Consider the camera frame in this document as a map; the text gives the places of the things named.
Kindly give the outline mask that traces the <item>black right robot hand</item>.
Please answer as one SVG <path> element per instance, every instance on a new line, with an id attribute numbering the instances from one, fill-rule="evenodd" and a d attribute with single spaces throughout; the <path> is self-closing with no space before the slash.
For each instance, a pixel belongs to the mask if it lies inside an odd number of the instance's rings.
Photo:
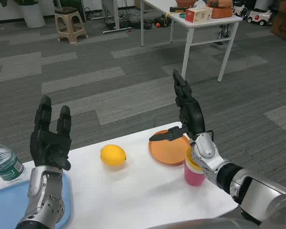
<path id="1" fill-rule="evenodd" d="M 201 107 L 198 101 L 192 96 L 192 89 L 189 83 L 179 74 L 173 72 L 175 102 L 180 108 L 179 119 L 181 127 L 172 127 L 164 134 L 156 134 L 150 137 L 150 141 L 174 141 L 187 134 L 189 138 L 196 134 L 205 132 L 205 122 Z"/>

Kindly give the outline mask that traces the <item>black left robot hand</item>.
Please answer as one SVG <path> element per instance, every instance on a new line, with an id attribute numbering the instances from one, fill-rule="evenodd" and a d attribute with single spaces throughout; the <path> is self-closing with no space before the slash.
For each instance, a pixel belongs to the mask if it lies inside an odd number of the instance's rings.
<path id="1" fill-rule="evenodd" d="M 70 108 L 62 106 L 55 133 L 49 129 L 51 112 L 51 98 L 44 95 L 35 115 L 30 139 L 31 156 L 35 166 L 51 166 L 69 171 L 71 164 L 68 161 L 68 153 L 72 143 Z"/>

